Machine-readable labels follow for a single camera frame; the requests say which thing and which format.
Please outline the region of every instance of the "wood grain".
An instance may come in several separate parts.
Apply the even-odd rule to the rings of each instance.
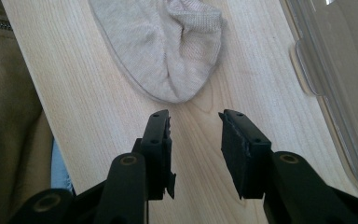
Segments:
[[[103,181],[148,116],[168,108],[176,195],[151,203],[151,223],[266,223],[262,202],[239,200],[220,151],[217,112],[230,108],[245,113],[274,150],[302,155],[327,184],[358,195],[317,100],[298,85],[279,1],[204,2],[227,20],[221,63],[193,100],[164,105],[118,72],[87,0],[4,0],[76,191]]]

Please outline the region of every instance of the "plastic container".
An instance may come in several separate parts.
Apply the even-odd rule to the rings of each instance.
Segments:
[[[318,96],[344,168],[358,182],[358,0],[283,1],[297,75]]]

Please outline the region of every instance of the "beige sock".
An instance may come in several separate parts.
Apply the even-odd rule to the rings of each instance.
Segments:
[[[220,10],[199,0],[90,0],[117,66],[155,100],[182,103],[207,81],[220,51]]]

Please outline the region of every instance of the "clear plastic lid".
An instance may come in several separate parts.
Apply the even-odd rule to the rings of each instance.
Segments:
[[[358,181],[358,0],[286,0],[297,70],[320,96],[343,163]]]

